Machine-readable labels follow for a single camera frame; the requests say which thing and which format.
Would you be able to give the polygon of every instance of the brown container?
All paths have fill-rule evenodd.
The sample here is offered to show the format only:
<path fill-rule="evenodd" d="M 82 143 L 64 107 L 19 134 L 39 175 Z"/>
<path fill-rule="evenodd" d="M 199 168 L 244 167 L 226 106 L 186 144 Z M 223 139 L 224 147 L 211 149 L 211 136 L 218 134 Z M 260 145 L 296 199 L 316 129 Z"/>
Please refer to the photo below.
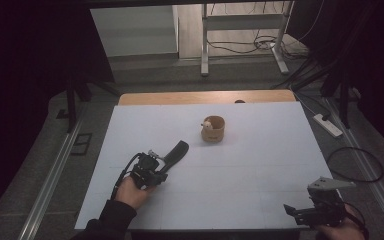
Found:
<path fill-rule="evenodd" d="M 208 116 L 204 119 L 201 136 L 206 142 L 220 142 L 224 137 L 224 119 L 220 116 Z"/>

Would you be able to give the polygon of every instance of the gray carpet floor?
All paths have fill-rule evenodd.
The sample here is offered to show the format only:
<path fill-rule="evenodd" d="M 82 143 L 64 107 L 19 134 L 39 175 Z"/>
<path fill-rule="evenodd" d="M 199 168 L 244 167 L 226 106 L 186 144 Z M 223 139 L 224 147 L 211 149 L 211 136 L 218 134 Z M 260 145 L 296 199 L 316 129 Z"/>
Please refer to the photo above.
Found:
<path fill-rule="evenodd" d="M 267 56 L 210 59 L 210 76 L 206 78 L 200 76 L 199 61 L 193 59 L 110 59 L 110 63 L 116 82 L 109 85 L 123 93 L 269 89 L 273 84 L 286 79 L 279 74 L 273 58 Z M 294 71 L 302 60 L 287 63 L 291 71 Z M 317 81 L 301 92 L 323 104 L 318 92 L 321 84 L 322 81 Z M 93 93 L 92 100 L 88 103 L 78 101 L 77 104 L 86 109 L 79 134 L 92 134 L 90 146 L 87 154 L 71 155 L 67 159 L 35 239 L 69 239 L 75 234 L 74 224 L 93 174 L 113 107 L 118 103 L 118 97 L 94 85 L 89 87 Z M 313 100 L 306 97 L 301 99 L 312 111 L 323 111 Z M 0 239 L 18 238 L 66 137 L 67 119 L 56 118 L 60 109 L 66 109 L 65 93 L 50 101 L 48 118 L 42 131 L 0 200 Z M 313 113 L 305 107 L 304 109 L 325 157 L 335 149 L 347 146 L 344 138 L 331 137 L 312 120 Z M 384 166 L 384 138 L 364 118 L 356 102 L 349 105 L 349 120 L 350 131 L 356 136 L 360 146 L 380 159 Z M 332 161 L 330 166 L 333 169 L 353 177 L 362 177 L 351 151 L 335 155 Z M 383 209 L 374 197 L 370 184 L 357 185 L 357 188 L 341 191 L 341 194 L 345 201 L 362 211 L 371 239 L 384 240 Z M 300 239 L 314 239 L 314 235 L 312 230 L 302 231 Z"/>

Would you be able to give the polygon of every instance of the wooden floor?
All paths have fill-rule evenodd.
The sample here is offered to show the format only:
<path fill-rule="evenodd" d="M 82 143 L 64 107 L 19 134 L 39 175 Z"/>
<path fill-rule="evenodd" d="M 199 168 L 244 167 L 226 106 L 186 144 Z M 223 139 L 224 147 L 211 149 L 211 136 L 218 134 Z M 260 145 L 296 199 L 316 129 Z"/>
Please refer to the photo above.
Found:
<path fill-rule="evenodd" d="M 220 3 L 208 4 L 207 12 L 210 15 L 245 15 L 245 14 L 273 14 L 281 13 L 286 9 L 287 1 L 283 2 L 248 2 L 248 3 Z M 202 5 L 179 5 L 177 6 L 179 16 L 179 56 L 180 58 L 196 58 L 201 56 L 202 49 Z M 208 32 L 209 42 L 241 42 L 251 44 L 213 44 L 232 49 L 237 52 L 247 52 L 255 49 L 254 39 L 258 36 L 276 37 L 277 29 L 262 30 L 229 30 Z M 306 47 L 297 42 L 296 39 L 285 34 L 283 41 L 289 52 L 303 53 Z M 209 46 L 209 56 L 235 56 L 271 54 L 270 50 L 258 50 L 252 53 L 238 54 L 224 49 Z"/>

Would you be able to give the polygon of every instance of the white tabletop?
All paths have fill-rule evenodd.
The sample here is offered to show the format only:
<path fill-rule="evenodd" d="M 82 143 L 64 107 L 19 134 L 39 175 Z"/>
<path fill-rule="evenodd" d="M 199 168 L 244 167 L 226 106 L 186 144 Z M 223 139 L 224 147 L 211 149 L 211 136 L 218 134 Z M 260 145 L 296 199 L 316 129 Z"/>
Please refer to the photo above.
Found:
<path fill-rule="evenodd" d="M 209 115 L 225 119 L 220 143 L 201 138 Z M 307 185 L 332 177 L 299 102 L 117 106 L 75 228 L 99 218 L 136 153 L 165 156 L 179 140 L 189 152 L 129 229 L 298 228 L 283 204 L 313 207 Z"/>

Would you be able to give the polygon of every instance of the white metal stand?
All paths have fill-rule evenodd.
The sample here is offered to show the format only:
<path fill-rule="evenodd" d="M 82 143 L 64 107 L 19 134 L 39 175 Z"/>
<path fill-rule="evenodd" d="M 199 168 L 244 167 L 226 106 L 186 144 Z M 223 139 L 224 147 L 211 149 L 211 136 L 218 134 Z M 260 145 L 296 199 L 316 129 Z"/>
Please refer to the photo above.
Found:
<path fill-rule="evenodd" d="M 207 4 L 202 5 L 202 53 L 201 75 L 208 76 L 208 31 L 217 30 L 253 30 L 253 29 L 279 29 L 276 43 L 270 44 L 273 55 L 282 74 L 289 74 L 288 67 L 282 56 L 282 39 L 292 10 L 292 1 L 288 3 L 286 11 L 282 14 L 253 14 L 231 16 L 208 16 Z"/>

